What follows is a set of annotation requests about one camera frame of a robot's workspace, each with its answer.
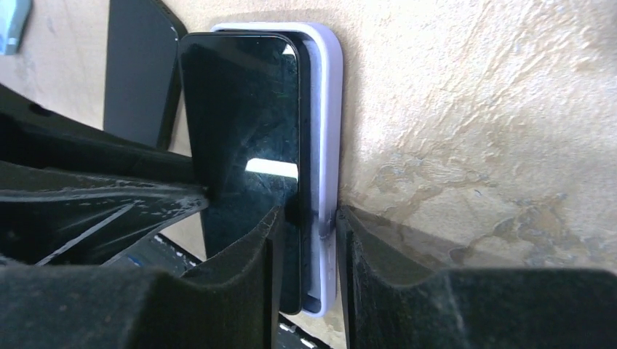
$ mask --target smartphone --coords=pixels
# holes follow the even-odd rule
[[[167,150],[180,101],[182,22],[161,0],[111,0],[103,130]]]
[[[285,207],[280,310],[301,310],[302,246],[310,212],[310,67],[277,33],[192,33],[180,41],[180,75],[210,258]]]
[[[325,25],[303,22],[220,23],[217,31],[271,32],[294,38],[310,61],[310,234],[304,240],[303,312],[320,317],[337,294],[335,213],[343,97],[343,50]]]

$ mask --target scratch on gripper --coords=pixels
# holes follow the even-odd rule
[[[454,298],[454,292],[452,292],[452,284],[450,283],[450,276],[447,275],[445,277],[445,288],[447,291],[447,298],[450,301],[450,306],[454,312],[456,317],[456,328],[458,329],[458,333],[461,335],[461,342],[463,343],[464,348],[471,348],[469,341],[467,340],[467,331],[465,330],[465,321],[463,320],[463,316],[461,315],[461,309],[458,308],[458,303]]]

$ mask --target textured beige surface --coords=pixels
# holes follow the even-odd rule
[[[231,20],[333,28],[346,56],[341,201],[387,218],[371,225],[405,254],[617,270],[616,2],[167,2],[189,31]],[[99,127],[107,6],[35,0],[0,81]],[[183,116],[177,128],[172,149],[187,153]],[[342,348],[340,314],[295,321]]]

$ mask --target black phone screen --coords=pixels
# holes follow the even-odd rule
[[[301,98],[300,86],[309,74],[300,76],[300,64],[308,60],[278,34],[191,34],[180,43],[194,169],[211,199],[202,212],[207,255],[249,233],[273,206],[285,206],[284,313],[300,310],[302,289],[300,128],[309,96]]]

